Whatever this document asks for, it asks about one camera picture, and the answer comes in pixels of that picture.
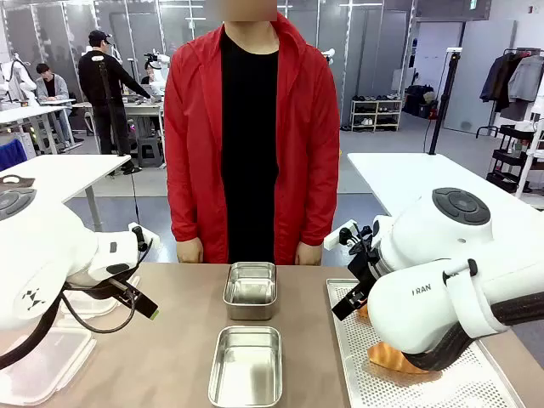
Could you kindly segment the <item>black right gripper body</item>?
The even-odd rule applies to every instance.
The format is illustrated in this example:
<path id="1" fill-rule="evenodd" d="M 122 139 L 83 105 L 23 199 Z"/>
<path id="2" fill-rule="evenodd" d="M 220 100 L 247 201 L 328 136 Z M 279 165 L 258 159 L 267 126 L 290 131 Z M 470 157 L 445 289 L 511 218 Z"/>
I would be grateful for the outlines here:
<path id="1" fill-rule="evenodd" d="M 355 244 L 348 253 L 353 256 L 348 270 L 359 282 L 354 292 L 368 296 L 380 277 L 376 268 L 380 260 L 378 250 L 371 247 L 371 237 L 368 237 Z"/>

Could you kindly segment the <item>person's left hand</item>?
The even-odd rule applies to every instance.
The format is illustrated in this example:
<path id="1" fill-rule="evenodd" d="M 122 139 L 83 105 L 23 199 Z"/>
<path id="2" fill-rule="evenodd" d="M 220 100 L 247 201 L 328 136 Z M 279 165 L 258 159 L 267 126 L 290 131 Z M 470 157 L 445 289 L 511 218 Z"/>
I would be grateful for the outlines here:
<path id="1" fill-rule="evenodd" d="M 295 264 L 300 266 L 320 266 L 322 260 L 323 246 L 311 246 L 299 242 L 295 254 Z"/>

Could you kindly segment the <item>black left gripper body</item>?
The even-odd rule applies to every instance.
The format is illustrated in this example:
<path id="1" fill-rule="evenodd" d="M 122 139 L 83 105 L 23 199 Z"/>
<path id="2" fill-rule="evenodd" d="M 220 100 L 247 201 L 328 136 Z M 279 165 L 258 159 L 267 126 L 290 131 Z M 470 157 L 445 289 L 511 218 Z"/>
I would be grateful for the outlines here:
<path id="1" fill-rule="evenodd" d="M 84 292 L 91 298 L 98 300 L 114 298 L 121 303 L 128 302 L 130 294 L 132 294 L 135 299 L 137 299 L 139 295 L 139 290 L 127 280 L 118 280 L 115 278 L 103 280 L 93 287 L 76 286 L 66 282 L 63 285 L 63 289 L 65 291 Z"/>

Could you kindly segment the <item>person's right hand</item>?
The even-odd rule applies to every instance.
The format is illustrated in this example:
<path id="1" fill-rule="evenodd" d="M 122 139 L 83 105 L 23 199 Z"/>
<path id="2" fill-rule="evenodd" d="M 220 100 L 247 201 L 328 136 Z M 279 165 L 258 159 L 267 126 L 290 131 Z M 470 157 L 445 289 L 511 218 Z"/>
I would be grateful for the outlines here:
<path id="1" fill-rule="evenodd" d="M 188 241 L 177 241 L 176 250 L 180 263 L 201 264 L 203 262 L 203 246 L 198 237 Z"/>

